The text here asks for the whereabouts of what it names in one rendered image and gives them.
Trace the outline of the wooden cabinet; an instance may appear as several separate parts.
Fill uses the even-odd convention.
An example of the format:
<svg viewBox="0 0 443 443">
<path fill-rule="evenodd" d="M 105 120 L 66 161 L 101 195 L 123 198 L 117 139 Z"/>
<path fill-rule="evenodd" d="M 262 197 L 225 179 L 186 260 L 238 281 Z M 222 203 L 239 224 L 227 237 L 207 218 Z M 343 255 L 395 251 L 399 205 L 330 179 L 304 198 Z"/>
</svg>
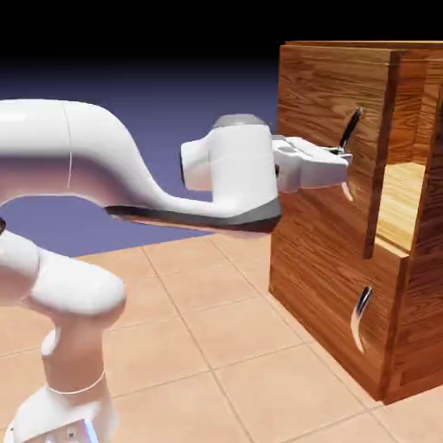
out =
<svg viewBox="0 0 443 443">
<path fill-rule="evenodd" d="M 392 403 L 443 384 L 443 42 L 288 42 L 399 52 L 398 83 L 385 165 L 377 241 L 409 257 L 395 315 Z M 339 240 L 301 190 L 281 197 L 283 216 Z"/>
</svg>

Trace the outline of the small wooden cabinet door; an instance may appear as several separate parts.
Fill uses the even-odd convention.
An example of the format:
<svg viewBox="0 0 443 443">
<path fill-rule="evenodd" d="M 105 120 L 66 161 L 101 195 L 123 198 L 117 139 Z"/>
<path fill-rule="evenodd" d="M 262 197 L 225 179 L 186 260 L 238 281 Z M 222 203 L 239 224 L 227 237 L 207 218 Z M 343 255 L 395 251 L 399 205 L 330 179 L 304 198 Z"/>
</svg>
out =
<svg viewBox="0 0 443 443">
<path fill-rule="evenodd" d="M 395 315 L 409 257 L 377 241 L 364 259 L 333 240 L 286 217 L 271 239 L 270 291 L 341 366 L 376 400 L 390 378 Z M 374 293 L 363 314 L 357 349 L 350 318 L 365 286 Z"/>
</svg>

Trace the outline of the dark curved metal handle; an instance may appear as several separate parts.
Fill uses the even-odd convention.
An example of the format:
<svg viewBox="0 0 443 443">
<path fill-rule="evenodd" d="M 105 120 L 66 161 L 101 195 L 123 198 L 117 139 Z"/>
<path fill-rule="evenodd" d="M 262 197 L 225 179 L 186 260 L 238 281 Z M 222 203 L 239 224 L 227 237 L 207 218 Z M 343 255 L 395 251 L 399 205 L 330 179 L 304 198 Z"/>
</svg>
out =
<svg viewBox="0 0 443 443">
<path fill-rule="evenodd" d="M 338 155 L 342 159 L 346 160 L 348 165 L 351 165 L 352 162 L 352 154 L 347 152 L 347 145 L 350 141 L 351 135 L 353 131 L 356 129 L 356 126 L 360 120 L 360 118 L 363 115 L 363 110 L 361 108 L 357 108 L 355 112 L 353 113 L 352 117 L 350 118 L 349 123 L 347 124 L 343 136 L 340 139 L 339 145 L 338 145 Z M 352 202 L 353 196 L 350 191 L 349 186 L 349 179 L 346 178 L 345 181 L 342 183 L 342 189 L 344 192 L 345 197 Z"/>
</svg>

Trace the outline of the large wooden cabinet door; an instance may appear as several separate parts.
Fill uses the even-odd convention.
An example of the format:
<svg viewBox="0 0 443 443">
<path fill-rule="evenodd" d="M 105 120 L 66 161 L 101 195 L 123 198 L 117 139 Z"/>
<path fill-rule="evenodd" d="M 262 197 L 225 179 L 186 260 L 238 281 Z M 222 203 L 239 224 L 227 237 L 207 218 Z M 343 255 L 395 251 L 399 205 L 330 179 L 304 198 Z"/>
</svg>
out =
<svg viewBox="0 0 443 443">
<path fill-rule="evenodd" d="M 280 49 L 277 131 L 336 147 L 361 116 L 346 151 L 350 195 L 341 186 L 307 190 L 341 242 L 372 256 L 401 56 L 392 49 L 284 45 Z"/>
</svg>

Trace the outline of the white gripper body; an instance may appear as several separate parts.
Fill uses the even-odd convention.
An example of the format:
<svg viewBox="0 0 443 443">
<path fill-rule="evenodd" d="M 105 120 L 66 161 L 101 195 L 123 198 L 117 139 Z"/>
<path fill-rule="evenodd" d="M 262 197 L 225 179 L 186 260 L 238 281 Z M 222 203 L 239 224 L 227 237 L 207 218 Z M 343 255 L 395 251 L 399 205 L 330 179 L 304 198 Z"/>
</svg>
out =
<svg viewBox="0 0 443 443">
<path fill-rule="evenodd" d="M 299 137 L 278 137 L 278 190 L 322 189 L 341 185 L 346 193 L 352 154 Z"/>
</svg>

